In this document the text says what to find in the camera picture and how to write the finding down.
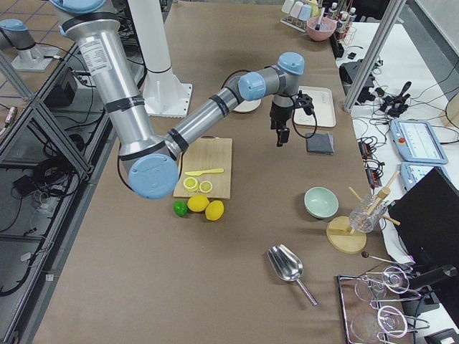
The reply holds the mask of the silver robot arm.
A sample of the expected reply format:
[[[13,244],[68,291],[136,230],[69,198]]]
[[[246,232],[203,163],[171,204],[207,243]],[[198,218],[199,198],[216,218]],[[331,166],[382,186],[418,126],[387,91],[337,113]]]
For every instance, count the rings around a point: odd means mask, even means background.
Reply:
[[[174,190],[179,180],[178,154],[241,102],[272,95],[276,115],[292,113],[293,104],[280,98],[297,95],[305,60],[296,52],[285,52],[273,66],[232,78],[167,134],[157,135],[131,74],[111,1],[53,1],[52,5],[62,34],[78,45],[118,134],[118,156],[129,185],[146,199],[160,199]]]

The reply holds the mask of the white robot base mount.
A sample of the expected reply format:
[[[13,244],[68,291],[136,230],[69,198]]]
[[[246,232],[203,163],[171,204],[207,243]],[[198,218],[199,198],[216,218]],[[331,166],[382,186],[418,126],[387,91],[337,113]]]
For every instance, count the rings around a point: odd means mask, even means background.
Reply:
[[[158,1],[128,2],[147,75],[143,84],[149,115],[184,118],[189,109],[192,85],[174,74],[164,21]]]

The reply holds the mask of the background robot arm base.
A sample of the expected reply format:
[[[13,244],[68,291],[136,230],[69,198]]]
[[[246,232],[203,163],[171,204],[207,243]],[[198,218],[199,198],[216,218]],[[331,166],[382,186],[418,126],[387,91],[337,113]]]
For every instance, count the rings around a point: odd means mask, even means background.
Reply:
[[[17,56],[11,62],[13,68],[22,72],[43,72],[60,49],[43,47],[36,43],[27,26],[19,19],[1,20],[1,50],[13,48]]]

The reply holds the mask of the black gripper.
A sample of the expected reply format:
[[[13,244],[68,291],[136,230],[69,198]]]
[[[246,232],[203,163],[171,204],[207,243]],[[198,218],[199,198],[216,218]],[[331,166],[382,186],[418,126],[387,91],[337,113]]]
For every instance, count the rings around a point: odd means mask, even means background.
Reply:
[[[275,130],[277,134],[277,147],[283,147],[288,143],[290,129],[287,127],[287,121],[291,119],[293,107],[283,107],[275,103],[271,104],[270,109],[270,129]]]

